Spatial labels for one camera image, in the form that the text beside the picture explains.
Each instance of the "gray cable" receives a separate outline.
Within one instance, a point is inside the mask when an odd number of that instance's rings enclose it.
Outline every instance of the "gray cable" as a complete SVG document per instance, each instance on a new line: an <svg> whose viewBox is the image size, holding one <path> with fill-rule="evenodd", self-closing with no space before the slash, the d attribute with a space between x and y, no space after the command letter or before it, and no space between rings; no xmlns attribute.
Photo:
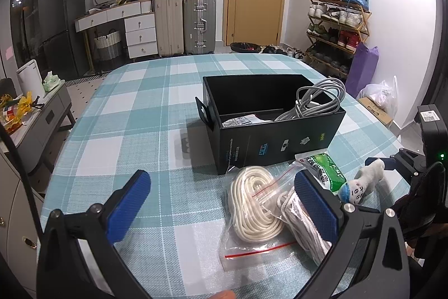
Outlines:
<svg viewBox="0 0 448 299"><path fill-rule="evenodd" d="M299 93L301 91L306 91L302 99L299 98ZM326 93L332 97L333 99L331 102L322 105L313 102L313 99L321 93ZM317 82L313 86L303 86L297 89L296 97L295 107L278 116L276 121L293 120L295 118L311 117L313 115L327 115L336 113L340 108L341 102L346 97L346 86L339 79L326 78Z"/></svg>

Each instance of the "silver suitcase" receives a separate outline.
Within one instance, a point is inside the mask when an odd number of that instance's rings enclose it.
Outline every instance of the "silver suitcase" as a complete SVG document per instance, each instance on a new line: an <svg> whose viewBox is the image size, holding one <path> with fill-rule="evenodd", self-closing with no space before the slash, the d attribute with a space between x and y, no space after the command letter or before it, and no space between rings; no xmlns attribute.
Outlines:
<svg viewBox="0 0 448 299"><path fill-rule="evenodd" d="M186 54L211 54L216 43L216 0L184 0Z"/></svg>
<svg viewBox="0 0 448 299"><path fill-rule="evenodd" d="M158 54L183 54L182 0L154 0L154 3Z"/></svg>

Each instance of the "green package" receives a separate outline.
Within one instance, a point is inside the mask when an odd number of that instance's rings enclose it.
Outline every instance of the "green package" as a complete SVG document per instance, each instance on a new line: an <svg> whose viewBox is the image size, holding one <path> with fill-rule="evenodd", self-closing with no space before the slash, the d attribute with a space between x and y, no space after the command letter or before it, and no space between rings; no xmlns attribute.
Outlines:
<svg viewBox="0 0 448 299"><path fill-rule="evenodd" d="M342 184L347 181L331 157L325 152L310 157L304 157L303 159L299 159L299 162L301 162L314 177L320 180L323 186L332 193L337 193Z"/></svg>

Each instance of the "qr code label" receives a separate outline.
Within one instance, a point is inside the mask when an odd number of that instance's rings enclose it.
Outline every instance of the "qr code label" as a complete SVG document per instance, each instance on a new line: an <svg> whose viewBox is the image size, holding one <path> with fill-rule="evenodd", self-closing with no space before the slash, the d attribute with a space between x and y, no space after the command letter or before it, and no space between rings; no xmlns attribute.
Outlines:
<svg viewBox="0 0 448 299"><path fill-rule="evenodd" d="M420 115L422 116L425 122L433 122L436 120L440 120L437 113L435 113L434 111L420 112Z"/></svg>

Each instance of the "pink sticky note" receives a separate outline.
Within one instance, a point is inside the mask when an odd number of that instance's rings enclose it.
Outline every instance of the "pink sticky note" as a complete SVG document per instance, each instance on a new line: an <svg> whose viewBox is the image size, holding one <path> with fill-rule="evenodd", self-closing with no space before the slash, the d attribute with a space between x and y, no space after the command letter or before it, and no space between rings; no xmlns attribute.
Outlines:
<svg viewBox="0 0 448 299"><path fill-rule="evenodd" d="M10 46L6 49L6 59L9 60L10 58L12 58L14 56L14 51L13 51L13 47Z"/></svg>

